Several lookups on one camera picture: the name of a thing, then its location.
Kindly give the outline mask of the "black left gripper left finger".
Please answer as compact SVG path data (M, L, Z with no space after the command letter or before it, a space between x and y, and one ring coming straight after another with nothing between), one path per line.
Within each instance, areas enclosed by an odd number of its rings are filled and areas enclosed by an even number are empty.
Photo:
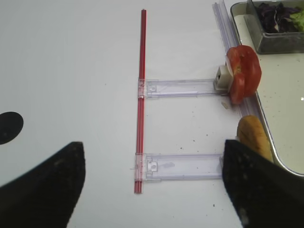
M0 188L2 228L66 228L81 195L86 163L82 142L71 142Z

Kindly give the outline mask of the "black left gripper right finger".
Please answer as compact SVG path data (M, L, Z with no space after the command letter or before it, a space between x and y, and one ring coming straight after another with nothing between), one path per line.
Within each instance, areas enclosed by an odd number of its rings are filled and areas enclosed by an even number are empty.
M304 180L236 140L226 140L222 178L244 228L302 228Z

